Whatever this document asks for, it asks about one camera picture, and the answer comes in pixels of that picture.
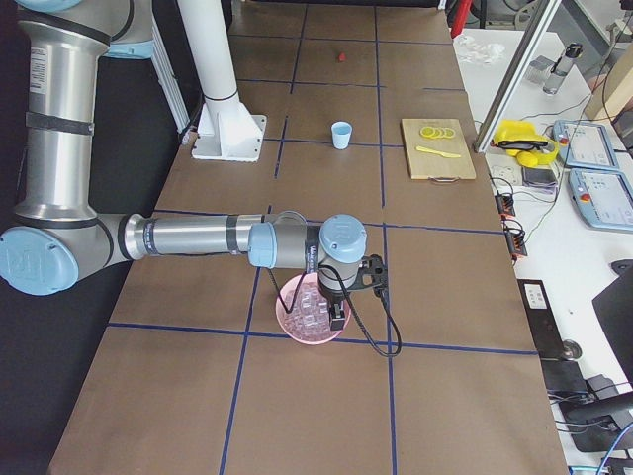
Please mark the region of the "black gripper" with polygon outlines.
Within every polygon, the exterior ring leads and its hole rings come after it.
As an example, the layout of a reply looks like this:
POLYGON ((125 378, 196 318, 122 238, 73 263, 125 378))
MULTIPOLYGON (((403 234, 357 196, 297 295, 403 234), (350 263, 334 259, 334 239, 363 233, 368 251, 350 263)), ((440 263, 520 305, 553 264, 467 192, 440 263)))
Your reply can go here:
POLYGON ((343 291, 340 288, 331 289, 320 280, 317 282, 319 292, 325 298, 329 312, 329 328, 332 331, 342 331, 346 324, 346 314, 349 310, 343 291))

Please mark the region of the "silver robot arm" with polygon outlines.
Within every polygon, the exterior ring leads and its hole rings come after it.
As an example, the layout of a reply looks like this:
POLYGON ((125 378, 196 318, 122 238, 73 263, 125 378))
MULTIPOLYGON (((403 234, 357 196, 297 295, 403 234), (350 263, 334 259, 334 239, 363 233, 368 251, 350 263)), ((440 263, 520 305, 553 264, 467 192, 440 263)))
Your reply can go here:
POLYGON ((90 207, 98 61, 152 55, 150 2, 23 1, 18 22, 31 41, 27 178, 17 224, 1 236, 5 281, 43 296, 123 261, 244 254, 256 267, 315 274, 330 328, 343 329, 366 249, 352 216, 310 225, 295 212, 152 219, 90 207))

